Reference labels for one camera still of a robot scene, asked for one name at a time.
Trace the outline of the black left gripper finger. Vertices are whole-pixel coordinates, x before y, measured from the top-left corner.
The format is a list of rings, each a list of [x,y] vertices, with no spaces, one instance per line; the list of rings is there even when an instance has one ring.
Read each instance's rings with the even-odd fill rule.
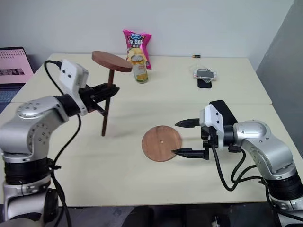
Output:
[[[120,90],[119,87],[106,87],[102,89],[95,90],[94,98],[95,99],[108,99],[115,96],[118,91]]]
[[[106,89],[112,90],[112,91],[118,91],[118,87],[115,84],[108,84],[108,83],[103,83],[97,86],[94,86],[93,89],[95,91],[103,91]]]

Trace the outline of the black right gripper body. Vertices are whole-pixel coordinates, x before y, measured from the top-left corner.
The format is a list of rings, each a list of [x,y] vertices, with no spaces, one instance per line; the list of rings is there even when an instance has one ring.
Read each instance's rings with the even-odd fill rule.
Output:
[[[219,139],[215,127],[201,127],[201,139],[203,140],[203,148],[205,151],[209,151],[213,146],[218,148]]]

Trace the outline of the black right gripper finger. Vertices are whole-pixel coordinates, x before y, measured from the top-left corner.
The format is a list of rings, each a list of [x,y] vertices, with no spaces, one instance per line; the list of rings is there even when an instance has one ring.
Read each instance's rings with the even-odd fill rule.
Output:
[[[200,120],[199,119],[186,119],[186,120],[181,120],[175,124],[177,127],[182,127],[182,128],[194,128],[196,126],[200,125]]]
[[[186,158],[201,158],[205,160],[209,160],[209,151],[208,150],[193,150],[191,148],[180,148],[176,150],[172,150],[172,153],[178,156],[186,157]]]

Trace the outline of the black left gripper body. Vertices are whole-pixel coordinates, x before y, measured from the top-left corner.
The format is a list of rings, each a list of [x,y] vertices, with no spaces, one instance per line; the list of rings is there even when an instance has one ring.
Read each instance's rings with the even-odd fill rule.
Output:
[[[99,112],[102,116],[105,116],[106,111],[98,105],[98,103],[104,101],[105,99],[95,99],[94,98],[95,90],[93,87],[86,85],[85,88],[79,90],[79,95],[83,101],[88,113],[93,111]]]

